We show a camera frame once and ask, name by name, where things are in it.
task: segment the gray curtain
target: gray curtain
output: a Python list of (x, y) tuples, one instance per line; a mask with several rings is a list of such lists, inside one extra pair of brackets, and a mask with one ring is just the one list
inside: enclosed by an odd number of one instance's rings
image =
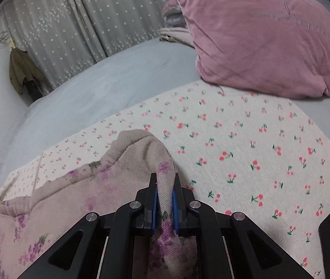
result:
[(4, 20), (53, 89), (135, 44), (157, 36), (167, 0), (8, 0)]

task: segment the metal screw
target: metal screw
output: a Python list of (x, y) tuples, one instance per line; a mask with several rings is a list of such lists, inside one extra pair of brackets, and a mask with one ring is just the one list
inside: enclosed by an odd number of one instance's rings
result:
[(86, 220), (87, 221), (94, 221), (97, 218), (98, 218), (98, 216), (95, 213), (90, 213), (90, 214), (86, 215)]
[(236, 212), (236, 213), (233, 213), (233, 218), (235, 218), (236, 220), (244, 220), (245, 219), (245, 214), (242, 213), (242, 212)]
[(137, 208), (140, 208), (141, 204), (139, 201), (132, 201), (130, 202), (129, 206), (132, 208), (132, 209), (137, 209)]
[(190, 202), (190, 207), (193, 208), (193, 209), (198, 209), (199, 207), (201, 207), (201, 203), (194, 200), (194, 201), (191, 201)]

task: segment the curtain fold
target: curtain fold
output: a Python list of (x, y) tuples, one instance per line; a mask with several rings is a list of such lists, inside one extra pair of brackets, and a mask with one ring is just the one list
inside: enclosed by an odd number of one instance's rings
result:
[(9, 0), (3, 14), (17, 47), (28, 51), (55, 89), (104, 58), (156, 37), (166, 1)]

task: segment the pink pillow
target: pink pillow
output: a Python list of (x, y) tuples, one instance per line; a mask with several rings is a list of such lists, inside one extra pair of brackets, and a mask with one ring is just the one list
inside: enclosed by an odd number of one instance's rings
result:
[(330, 96), (330, 13), (315, 0), (179, 0), (209, 83)]

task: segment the triangular cutout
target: triangular cutout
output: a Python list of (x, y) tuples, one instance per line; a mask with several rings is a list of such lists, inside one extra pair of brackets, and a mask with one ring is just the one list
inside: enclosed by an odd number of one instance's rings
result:
[(252, 244), (255, 256), (257, 257), (261, 269), (266, 270), (282, 262), (281, 257), (257, 234), (255, 234), (253, 231), (248, 231), (247, 235)]
[(49, 263), (62, 270), (69, 270), (83, 235), (84, 232), (82, 230), (76, 231), (65, 244), (55, 251), (50, 257)]

